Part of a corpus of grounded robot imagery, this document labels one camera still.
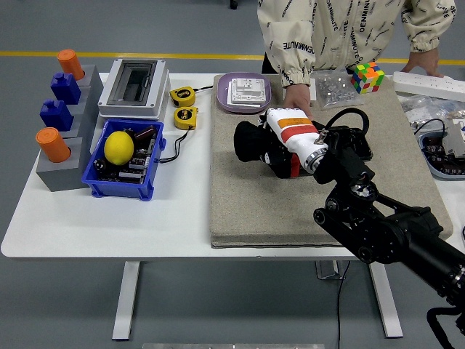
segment robotic arm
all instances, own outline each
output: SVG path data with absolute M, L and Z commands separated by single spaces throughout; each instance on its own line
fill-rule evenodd
M 361 261 L 402 262 L 445 297 L 454 308 L 431 309 L 427 319 L 441 345 L 452 348 L 435 316 L 459 315 L 456 325 L 465 334 L 465 254 L 439 238 L 442 227 L 429 207 L 411 207 L 378 192 L 372 181 L 375 173 L 365 164 L 372 153 L 365 140 L 368 117 L 363 111 L 345 109 L 324 127 L 315 122 L 309 127 L 295 113 L 269 109 L 261 117 L 259 132 L 239 124 L 235 133 L 238 158 L 262 160 L 279 176 L 287 172 L 275 168 L 287 166 L 288 153 L 293 153 L 319 184 L 336 181 L 325 207 L 315 210 L 315 222 Z M 363 129 L 333 127 L 345 113 L 359 114 Z M 375 202 L 393 213 L 382 214 Z

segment gray stepped stand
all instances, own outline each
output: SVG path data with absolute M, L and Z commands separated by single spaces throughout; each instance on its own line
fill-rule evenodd
M 67 105 L 74 116 L 71 129 L 60 132 L 66 145 L 71 149 L 71 156 L 60 163 L 53 163 L 41 151 L 37 163 L 37 175 L 44 181 L 50 191 L 88 188 L 81 181 L 82 174 L 90 160 L 90 145 L 99 114 L 98 101 L 103 84 L 95 65 L 82 65 L 85 76 L 77 81 L 81 97 L 77 105 Z

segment jacket sleeve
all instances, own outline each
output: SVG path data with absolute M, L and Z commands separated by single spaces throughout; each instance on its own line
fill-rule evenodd
M 444 33 L 456 15 L 453 0 L 407 0 L 402 10 L 402 22 L 410 51 L 425 52 L 439 45 Z
M 259 0 L 265 51 L 284 87 L 309 84 L 315 65 L 313 0 Z

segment patterned jacket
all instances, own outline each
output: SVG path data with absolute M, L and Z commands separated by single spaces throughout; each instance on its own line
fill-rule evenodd
M 268 58 L 283 86 L 310 84 L 314 69 L 376 60 L 402 16 L 412 52 L 439 44 L 453 21 L 453 0 L 259 0 Z

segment orange label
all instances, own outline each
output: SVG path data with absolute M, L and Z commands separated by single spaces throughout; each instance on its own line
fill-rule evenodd
M 308 118 L 290 118 L 290 119 L 281 119 L 278 121 L 278 126 L 283 129 L 287 126 L 296 126 L 296 125 L 311 125 L 312 122 Z

